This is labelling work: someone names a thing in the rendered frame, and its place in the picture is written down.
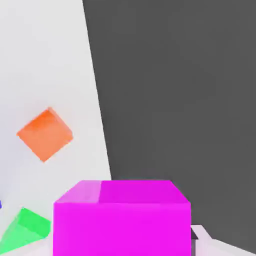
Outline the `small magenta cube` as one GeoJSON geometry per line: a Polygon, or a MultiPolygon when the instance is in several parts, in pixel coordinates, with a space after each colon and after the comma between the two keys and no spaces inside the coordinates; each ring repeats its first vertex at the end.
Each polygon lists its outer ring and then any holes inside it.
{"type": "Polygon", "coordinates": [[[170,180],[82,180],[53,205],[53,256],[191,256],[191,204],[170,180]]]}

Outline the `small green cube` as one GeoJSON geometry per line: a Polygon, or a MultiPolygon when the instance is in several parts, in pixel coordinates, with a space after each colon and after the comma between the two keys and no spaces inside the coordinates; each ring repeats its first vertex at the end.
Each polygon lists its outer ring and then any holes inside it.
{"type": "Polygon", "coordinates": [[[0,255],[45,239],[51,231],[51,221],[21,208],[0,240],[0,255]]]}

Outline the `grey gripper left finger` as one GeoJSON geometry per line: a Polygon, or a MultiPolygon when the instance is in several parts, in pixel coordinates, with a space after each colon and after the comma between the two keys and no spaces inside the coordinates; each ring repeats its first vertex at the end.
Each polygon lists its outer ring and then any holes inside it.
{"type": "Polygon", "coordinates": [[[22,246],[11,252],[11,256],[53,256],[53,236],[22,246]]]}

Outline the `small orange cube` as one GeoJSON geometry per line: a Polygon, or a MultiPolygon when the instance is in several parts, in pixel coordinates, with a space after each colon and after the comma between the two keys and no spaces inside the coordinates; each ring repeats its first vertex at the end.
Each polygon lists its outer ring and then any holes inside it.
{"type": "Polygon", "coordinates": [[[49,107],[16,134],[42,161],[47,161],[73,139],[73,132],[49,107]]]}

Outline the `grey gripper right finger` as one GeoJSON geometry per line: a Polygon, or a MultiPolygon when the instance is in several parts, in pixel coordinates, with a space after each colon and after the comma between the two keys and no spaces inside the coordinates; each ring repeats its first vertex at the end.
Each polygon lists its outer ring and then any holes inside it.
{"type": "Polygon", "coordinates": [[[211,238],[202,225],[192,225],[191,256],[256,256],[256,254],[211,238]]]}

